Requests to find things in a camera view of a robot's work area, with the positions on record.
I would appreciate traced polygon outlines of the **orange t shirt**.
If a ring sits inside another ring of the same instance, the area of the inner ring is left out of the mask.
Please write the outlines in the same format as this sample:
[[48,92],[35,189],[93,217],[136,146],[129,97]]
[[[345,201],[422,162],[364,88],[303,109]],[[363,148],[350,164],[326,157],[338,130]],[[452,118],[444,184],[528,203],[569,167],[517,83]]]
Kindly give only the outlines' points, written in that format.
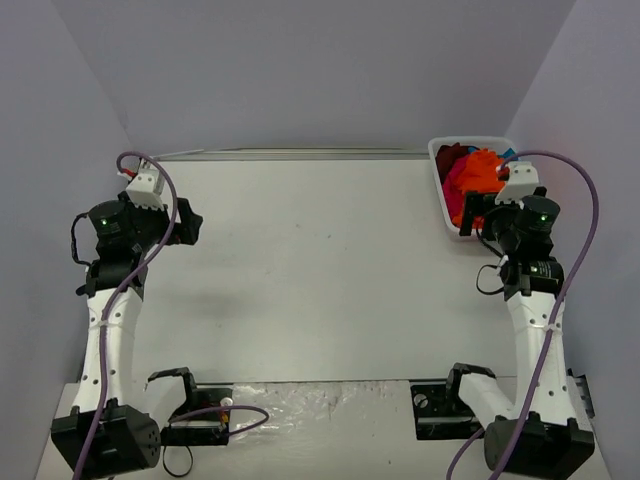
[[481,149],[472,152],[453,184],[463,194],[468,192],[499,193],[505,185],[498,178],[502,158],[494,151]]

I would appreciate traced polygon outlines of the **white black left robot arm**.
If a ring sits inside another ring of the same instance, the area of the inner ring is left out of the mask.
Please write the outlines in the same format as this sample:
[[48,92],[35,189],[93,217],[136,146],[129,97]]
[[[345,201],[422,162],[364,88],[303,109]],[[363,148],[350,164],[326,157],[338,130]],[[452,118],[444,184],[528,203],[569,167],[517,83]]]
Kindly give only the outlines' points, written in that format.
[[76,479],[111,479],[153,468],[167,415],[135,405],[132,360],[153,248],[194,245],[203,223],[189,201],[137,207],[126,192],[85,213],[97,235],[77,293],[87,300],[89,328],[79,389],[67,415],[51,424],[51,440]]

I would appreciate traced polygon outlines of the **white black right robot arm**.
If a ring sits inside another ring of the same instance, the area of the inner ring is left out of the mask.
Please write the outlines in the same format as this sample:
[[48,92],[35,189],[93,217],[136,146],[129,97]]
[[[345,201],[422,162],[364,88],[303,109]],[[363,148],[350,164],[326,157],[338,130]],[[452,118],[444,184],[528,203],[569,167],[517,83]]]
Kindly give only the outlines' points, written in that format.
[[593,433],[578,424],[565,368],[565,276],[551,255],[559,213],[543,187],[519,200],[470,193],[465,201],[461,234],[481,217],[478,237],[502,250],[496,268],[514,327],[516,398],[506,397],[490,369],[462,363],[450,370],[443,398],[450,410],[470,410],[479,421],[495,475],[568,479],[595,451]]

